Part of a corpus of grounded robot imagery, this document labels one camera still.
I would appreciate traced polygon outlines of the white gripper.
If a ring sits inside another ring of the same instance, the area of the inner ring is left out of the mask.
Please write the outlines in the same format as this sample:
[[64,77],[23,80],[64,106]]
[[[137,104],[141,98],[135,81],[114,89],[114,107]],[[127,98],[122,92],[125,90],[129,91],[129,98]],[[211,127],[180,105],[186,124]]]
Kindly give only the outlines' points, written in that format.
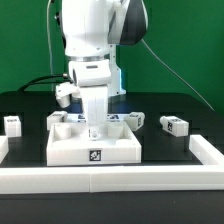
[[[109,60],[90,62],[69,62],[69,75],[78,87],[82,99],[83,113],[89,125],[99,125],[106,121],[108,112],[108,85],[111,82]],[[89,138],[93,130],[88,129]],[[94,137],[101,137],[100,127],[96,126]]]

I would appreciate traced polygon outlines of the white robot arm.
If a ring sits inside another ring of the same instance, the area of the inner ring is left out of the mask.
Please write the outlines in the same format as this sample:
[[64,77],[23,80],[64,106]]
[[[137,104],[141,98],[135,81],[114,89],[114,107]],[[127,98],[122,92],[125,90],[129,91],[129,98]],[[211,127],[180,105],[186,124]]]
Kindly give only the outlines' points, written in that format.
[[69,77],[96,140],[107,119],[111,47],[138,43],[147,32],[147,11],[143,0],[62,0],[61,22]]

